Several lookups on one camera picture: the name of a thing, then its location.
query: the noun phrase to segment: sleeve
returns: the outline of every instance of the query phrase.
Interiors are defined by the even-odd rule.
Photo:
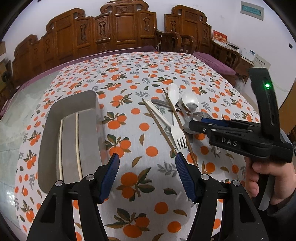
[[[295,240],[296,237],[296,191],[290,200],[280,209],[277,206],[269,206],[267,215],[277,221],[279,239]]]

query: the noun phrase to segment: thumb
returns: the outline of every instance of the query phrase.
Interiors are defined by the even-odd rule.
[[[285,177],[287,174],[286,163],[254,162],[252,167],[260,174],[271,174],[275,177]]]

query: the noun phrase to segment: white plastic fork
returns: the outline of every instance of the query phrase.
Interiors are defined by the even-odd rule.
[[[163,114],[156,108],[156,106],[150,100],[147,100],[146,103],[153,110],[153,112],[170,128],[170,132],[175,142],[177,151],[181,152],[182,149],[187,148],[185,134],[180,129],[180,127],[173,126],[172,124],[170,124],[168,120],[163,116]]]

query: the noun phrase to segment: orange pattern tablecloth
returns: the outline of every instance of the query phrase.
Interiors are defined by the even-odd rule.
[[[15,206],[22,231],[28,234],[46,194],[38,186],[38,154],[43,126],[51,106],[82,91],[97,93],[103,111],[105,143],[110,155],[120,156],[111,194],[99,211],[110,240],[187,239],[197,205],[186,196],[175,159],[144,99],[164,100],[170,83],[180,93],[193,91],[202,111],[216,119],[258,122],[259,115],[225,79],[192,55],[166,52],[125,53],[67,66],[51,83],[38,104],[20,147],[15,179]],[[172,112],[158,106],[172,122]],[[193,150],[203,173],[244,184],[242,156],[215,153],[204,134],[195,135]],[[188,152],[183,153],[188,162]],[[223,203],[217,202],[213,234],[220,230]],[[73,202],[77,240],[83,240],[78,202]]]

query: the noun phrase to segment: purple cushion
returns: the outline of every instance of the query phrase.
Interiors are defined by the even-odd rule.
[[[193,56],[204,62],[219,74],[235,75],[235,71],[207,53],[194,52]]]

